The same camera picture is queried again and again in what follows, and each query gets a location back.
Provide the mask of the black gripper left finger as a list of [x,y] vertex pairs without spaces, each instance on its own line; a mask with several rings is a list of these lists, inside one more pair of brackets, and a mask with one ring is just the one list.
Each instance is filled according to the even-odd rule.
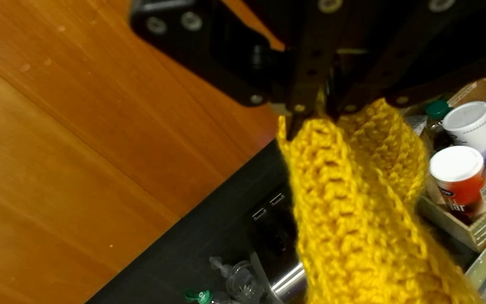
[[336,43],[339,0],[295,0],[293,34],[288,43],[287,137],[293,139],[317,112],[317,93],[325,83]]

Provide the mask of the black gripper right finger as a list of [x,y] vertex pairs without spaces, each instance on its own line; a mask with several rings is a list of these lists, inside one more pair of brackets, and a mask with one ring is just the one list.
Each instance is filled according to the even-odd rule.
[[405,85],[469,0],[354,0],[336,48],[332,114],[354,114]]

